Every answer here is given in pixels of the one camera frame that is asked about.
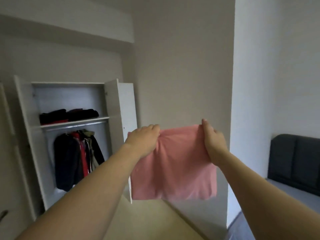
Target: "open wardrobe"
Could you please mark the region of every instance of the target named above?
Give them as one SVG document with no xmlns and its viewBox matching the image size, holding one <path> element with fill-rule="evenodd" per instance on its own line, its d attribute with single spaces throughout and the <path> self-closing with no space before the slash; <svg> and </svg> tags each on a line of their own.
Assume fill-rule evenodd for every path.
<svg viewBox="0 0 320 240">
<path fill-rule="evenodd" d="M 15 84 L 45 210 L 116 152 L 137 128 L 134 87 L 106 83 Z M 130 178 L 124 192 L 131 200 Z"/>
</svg>

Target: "folded pink garment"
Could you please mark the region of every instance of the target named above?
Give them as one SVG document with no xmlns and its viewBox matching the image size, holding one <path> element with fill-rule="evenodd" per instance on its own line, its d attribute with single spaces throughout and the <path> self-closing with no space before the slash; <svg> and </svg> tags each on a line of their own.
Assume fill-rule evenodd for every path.
<svg viewBox="0 0 320 240">
<path fill-rule="evenodd" d="M 206 200 L 217 194 L 216 166 L 202 125 L 160 131 L 155 150 L 131 173 L 133 200 Z"/>
</svg>

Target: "headboard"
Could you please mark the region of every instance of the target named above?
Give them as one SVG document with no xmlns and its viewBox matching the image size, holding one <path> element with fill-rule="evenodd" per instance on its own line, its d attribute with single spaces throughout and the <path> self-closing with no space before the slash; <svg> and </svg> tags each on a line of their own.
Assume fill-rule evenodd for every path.
<svg viewBox="0 0 320 240">
<path fill-rule="evenodd" d="M 320 139 L 288 134 L 273 138 L 268 178 L 320 196 Z"/>
</svg>

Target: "person's left hand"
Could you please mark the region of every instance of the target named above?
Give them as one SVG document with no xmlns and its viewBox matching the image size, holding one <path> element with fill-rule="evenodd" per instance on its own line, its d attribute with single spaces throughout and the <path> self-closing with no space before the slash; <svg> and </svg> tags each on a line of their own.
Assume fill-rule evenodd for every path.
<svg viewBox="0 0 320 240">
<path fill-rule="evenodd" d="M 124 145 L 129 146 L 139 158 L 145 157 L 156 148 L 159 132 L 160 126 L 158 124 L 143 126 L 131 132 Z"/>
</svg>

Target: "clothes rod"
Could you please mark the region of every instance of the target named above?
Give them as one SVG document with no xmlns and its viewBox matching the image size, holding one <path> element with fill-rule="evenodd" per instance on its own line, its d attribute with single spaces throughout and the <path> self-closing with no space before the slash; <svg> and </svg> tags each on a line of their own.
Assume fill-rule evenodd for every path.
<svg viewBox="0 0 320 240">
<path fill-rule="evenodd" d="M 87 125 L 96 125 L 96 124 L 102 124 L 106 123 L 107 121 L 98 121 L 98 122 L 92 122 L 92 123 L 86 123 L 86 124 L 76 124 L 76 125 L 69 125 L 69 126 L 63 126 L 58 128 L 52 128 L 52 129 L 44 129 L 45 131 L 56 131 L 56 130 L 62 130 L 62 129 L 70 129 L 70 128 L 76 128 L 81 126 L 87 126 Z"/>
</svg>

